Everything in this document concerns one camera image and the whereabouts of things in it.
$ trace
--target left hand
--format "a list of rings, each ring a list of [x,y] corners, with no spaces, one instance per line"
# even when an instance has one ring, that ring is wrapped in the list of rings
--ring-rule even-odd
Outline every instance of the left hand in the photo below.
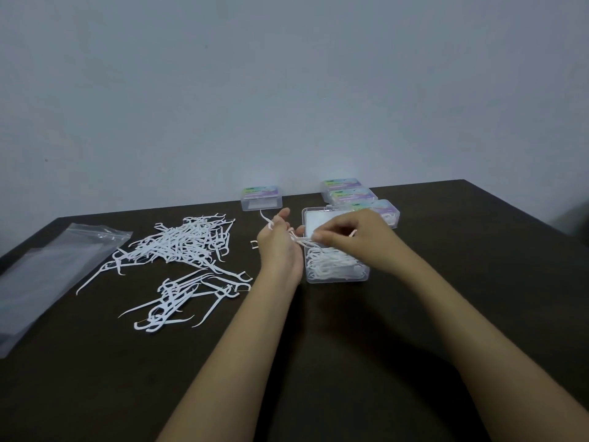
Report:
[[[272,273],[286,282],[293,290],[303,276],[303,251],[298,243],[292,241],[288,229],[290,223],[286,221],[290,208],[282,209],[274,216],[272,230],[265,225],[257,236],[261,257],[261,271]],[[299,226],[296,230],[302,236],[305,228]]]

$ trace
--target clear plastic bag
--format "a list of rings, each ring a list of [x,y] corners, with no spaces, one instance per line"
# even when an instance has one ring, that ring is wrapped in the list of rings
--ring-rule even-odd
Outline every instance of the clear plastic bag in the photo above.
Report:
[[[0,277],[0,358],[64,293],[131,237],[72,223],[49,245],[27,252]]]

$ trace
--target hand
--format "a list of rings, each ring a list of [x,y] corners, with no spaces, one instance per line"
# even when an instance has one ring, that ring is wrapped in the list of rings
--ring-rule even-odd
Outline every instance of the hand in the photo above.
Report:
[[[353,237],[350,233],[356,230]],[[419,256],[371,209],[338,215],[315,230],[312,240],[335,247],[365,264],[403,276]]]
[[[268,273],[277,276],[286,282],[288,288],[294,290],[303,276],[303,251],[299,244],[291,239],[288,229],[291,224],[285,220],[291,210],[282,209],[274,216],[272,230],[268,225],[257,236],[260,248],[261,270],[260,273]],[[299,226],[296,230],[298,236],[303,235],[304,228]]]

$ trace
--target forearm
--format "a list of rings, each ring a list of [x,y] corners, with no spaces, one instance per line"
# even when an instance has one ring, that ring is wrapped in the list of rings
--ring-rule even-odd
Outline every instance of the forearm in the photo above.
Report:
[[[261,272],[159,442],[250,441],[294,294]]]
[[[404,281],[437,327],[494,441],[581,441],[589,414],[419,256]]]

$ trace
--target plastic packaging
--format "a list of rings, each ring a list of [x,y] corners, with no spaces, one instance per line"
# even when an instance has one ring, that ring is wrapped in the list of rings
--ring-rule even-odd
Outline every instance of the plastic packaging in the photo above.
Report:
[[[340,206],[346,203],[357,203],[359,201],[374,201],[378,197],[374,195],[367,187],[357,187],[353,189],[342,189],[329,192],[329,203],[334,206]]]
[[[358,201],[355,203],[348,203],[343,206],[351,211],[357,211],[358,209],[370,208],[374,212],[378,212],[384,221],[391,228],[396,228],[399,223],[401,213],[395,208],[389,200],[381,199],[376,201]]]
[[[334,180],[322,181],[321,185],[319,185],[319,190],[321,191],[323,200],[325,200],[326,203],[331,203],[329,192],[343,189],[352,189],[361,186],[362,184],[360,181],[358,181],[357,178],[336,178]]]
[[[241,209],[259,211],[282,208],[282,193],[278,186],[246,187],[241,191]]]
[[[32,249],[0,277],[0,358],[33,322],[131,237],[105,226],[72,223],[44,248]]]
[[[318,226],[327,222],[331,218],[345,214],[349,210],[334,208],[327,205],[326,207],[314,207],[303,209],[303,225],[305,225],[305,237],[313,235],[313,231]],[[325,257],[329,257],[331,253],[344,253],[330,247],[323,247],[326,250]],[[312,258],[321,257],[317,248],[305,247],[305,273],[307,282],[309,283],[325,283],[325,282],[359,282],[366,281],[370,275],[370,268],[364,265],[359,260],[347,256],[347,260],[334,262],[334,265],[327,273],[313,268]]]

